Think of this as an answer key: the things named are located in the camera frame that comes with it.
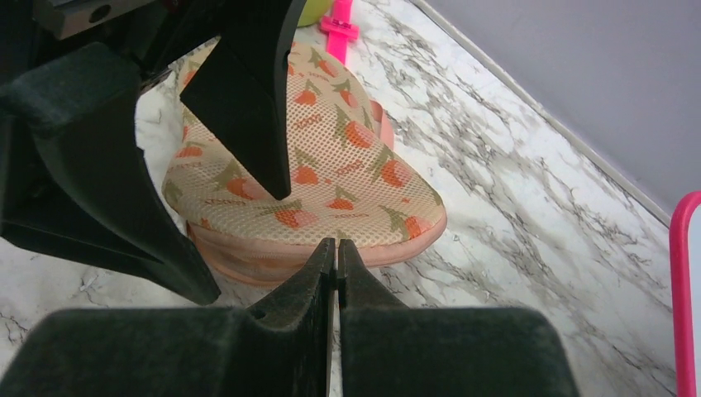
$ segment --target yellow ball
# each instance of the yellow ball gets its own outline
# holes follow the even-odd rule
[[[302,10],[302,16],[297,22],[297,27],[309,26],[319,22],[332,4],[333,0],[307,0]]]

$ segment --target slipper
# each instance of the slipper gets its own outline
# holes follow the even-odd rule
[[[213,45],[179,72],[187,85]],[[382,107],[318,47],[288,57],[288,149],[292,193],[274,199],[185,107],[183,147],[163,183],[204,260],[232,279],[278,285],[324,237],[350,238],[368,267],[428,248],[446,228],[439,194],[395,154]]]

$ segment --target pink plastic handle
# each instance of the pink plastic handle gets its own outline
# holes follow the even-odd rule
[[[336,0],[330,17],[322,18],[322,30],[328,32],[327,52],[346,64],[348,40],[358,38],[358,26],[351,24],[352,0]]]
[[[694,211],[699,206],[701,206],[701,192],[687,194],[677,205],[670,223],[672,312],[675,323],[679,397],[696,397],[694,321],[689,278],[689,225]]]

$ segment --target pink plastic toy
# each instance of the pink plastic toy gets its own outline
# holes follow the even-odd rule
[[[322,18],[322,30],[327,31],[329,39],[327,52],[346,64],[348,41],[358,38],[358,26],[351,24],[351,7],[353,0],[336,0],[331,16]]]
[[[670,224],[672,308],[679,397],[696,397],[701,380],[701,192],[687,194]]]

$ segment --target marble floor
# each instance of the marble floor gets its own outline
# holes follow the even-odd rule
[[[396,151],[442,195],[445,234],[374,273],[413,307],[526,305],[559,331],[583,396],[675,395],[667,229],[406,0],[358,0],[349,67],[397,129]],[[298,40],[322,43],[316,28]],[[137,109],[163,178],[180,132],[172,79]],[[267,291],[217,281],[216,304]],[[68,307],[188,306],[126,275],[0,242],[0,372]],[[332,395],[340,395],[338,352]]]

